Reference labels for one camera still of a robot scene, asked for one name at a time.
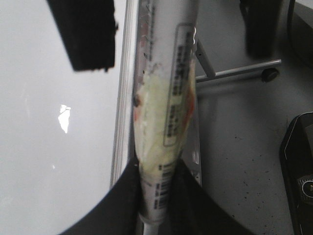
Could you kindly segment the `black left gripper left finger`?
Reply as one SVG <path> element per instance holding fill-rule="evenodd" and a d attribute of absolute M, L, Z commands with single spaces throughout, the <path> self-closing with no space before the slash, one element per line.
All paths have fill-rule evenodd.
<path fill-rule="evenodd" d="M 140 207 L 139 162 L 131 158 L 107 195 L 63 235 L 134 235 Z"/>

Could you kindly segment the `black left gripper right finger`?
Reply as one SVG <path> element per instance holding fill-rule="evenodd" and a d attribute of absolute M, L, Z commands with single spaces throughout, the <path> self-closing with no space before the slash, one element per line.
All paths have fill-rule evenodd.
<path fill-rule="evenodd" d="M 168 204 L 174 235 L 251 235 L 201 188 L 181 159 L 177 161 Z"/>

